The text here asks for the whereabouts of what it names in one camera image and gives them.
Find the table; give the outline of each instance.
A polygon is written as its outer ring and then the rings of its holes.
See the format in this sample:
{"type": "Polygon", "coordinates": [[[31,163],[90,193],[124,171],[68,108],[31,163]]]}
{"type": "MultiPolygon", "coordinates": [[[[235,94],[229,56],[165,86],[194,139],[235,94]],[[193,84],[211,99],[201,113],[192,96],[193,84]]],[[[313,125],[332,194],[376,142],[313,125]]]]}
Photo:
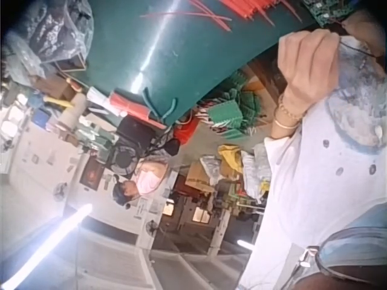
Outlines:
{"type": "Polygon", "coordinates": [[[300,1],[290,2],[303,22],[280,4],[268,11],[276,25],[272,27],[261,16],[246,21],[217,0],[203,0],[215,14],[233,19],[232,32],[227,32],[213,20],[197,16],[140,18],[156,12],[198,12],[188,0],[89,0],[94,37],[88,69],[73,76],[106,95],[116,88],[137,93],[148,87],[161,114],[177,98],[176,109],[166,119],[170,125],[282,35],[314,23],[306,9],[295,4],[300,1]]]}

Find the plastic bag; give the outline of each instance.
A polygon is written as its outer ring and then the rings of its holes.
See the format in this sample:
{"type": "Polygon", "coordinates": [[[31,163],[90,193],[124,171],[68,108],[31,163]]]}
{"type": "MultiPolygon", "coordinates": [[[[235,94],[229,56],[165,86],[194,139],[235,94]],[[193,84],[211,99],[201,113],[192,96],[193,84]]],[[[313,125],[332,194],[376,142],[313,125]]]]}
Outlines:
{"type": "Polygon", "coordinates": [[[87,0],[37,0],[6,35],[6,70],[12,79],[31,85],[46,77],[48,63],[81,55],[86,59],[94,19],[87,0]]]}
{"type": "Polygon", "coordinates": [[[272,180],[272,170],[268,163],[267,152],[264,143],[254,146],[255,167],[260,180],[272,180]]]}
{"type": "Polygon", "coordinates": [[[94,19],[87,0],[38,0],[13,31],[42,63],[71,59],[77,54],[86,59],[94,19]]]}
{"type": "Polygon", "coordinates": [[[260,203],[260,192],[259,187],[261,185],[261,181],[258,178],[257,169],[255,166],[254,156],[241,151],[242,155],[242,163],[243,163],[243,182],[244,182],[244,190],[247,195],[251,198],[256,199],[258,203],[260,203]]]}
{"type": "Polygon", "coordinates": [[[200,163],[203,165],[204,171],[210,178],[210,185],[217,185],[219,180],[224,177],[220,174],[220,160],[213,155],[207,155],[200,158],[200,163]]]}

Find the bracelet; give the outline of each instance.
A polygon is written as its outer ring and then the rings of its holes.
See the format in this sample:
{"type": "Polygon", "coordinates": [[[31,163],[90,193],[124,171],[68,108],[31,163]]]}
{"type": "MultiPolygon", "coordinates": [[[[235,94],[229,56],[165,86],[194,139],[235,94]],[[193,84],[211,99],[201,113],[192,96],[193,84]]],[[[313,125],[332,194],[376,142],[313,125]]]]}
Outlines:
{"type": "Polygon", "coordinates": [[[295,115],[295,114],[292,114],[291,112],[289,112],[287,110],[287,108],[285,108],[284,106],[284,103],[283,103],[283,100],[284,100],[284,94],[280,95],[279,98],[278,98],[278,108],[284,113],[286,114],[286,116],[290,117],[291,119],[293,119],[294,121],[300,121],[302,118],[305,117],[305,113],[303,113],[302,115],[295,115]]]}
{"type": "Polygon", "coordinates": [[[279,127],[283,128],[283,129],[288,129],[288,130],[293,130],[293,129],[296,129],[298,127],[299,124],[295,125],[295,126],[285,126],[285,125],[282,125],[280,122],[278,122],[277,119],[274,118],[274,123],[276,123],[279,127]]]}

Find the framed picture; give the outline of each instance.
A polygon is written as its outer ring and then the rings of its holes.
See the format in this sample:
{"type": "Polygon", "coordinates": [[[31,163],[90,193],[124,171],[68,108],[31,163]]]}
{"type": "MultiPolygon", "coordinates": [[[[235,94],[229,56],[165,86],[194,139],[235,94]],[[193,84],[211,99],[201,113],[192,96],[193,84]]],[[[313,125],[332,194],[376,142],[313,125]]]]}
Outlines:
{"type": "Polygon", "coordinates": [[[90,156],[79,182],[90,189],[97,190],[104,170],[105,166],[96,160],[96,156],[90,156]]]}

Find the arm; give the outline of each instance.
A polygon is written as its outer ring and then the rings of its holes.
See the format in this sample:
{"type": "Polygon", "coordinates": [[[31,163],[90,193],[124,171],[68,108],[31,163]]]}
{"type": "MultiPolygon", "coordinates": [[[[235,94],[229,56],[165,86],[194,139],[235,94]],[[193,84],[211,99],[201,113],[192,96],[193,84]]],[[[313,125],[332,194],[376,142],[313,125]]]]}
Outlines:
{"type": "Polygon", "coordinates": [[[280,38],[278,67],[288,85],[275,112],[273,139],[292,136],[310,106],[337,86],[339,43],[339,35],[321,29],[280,38]]]}

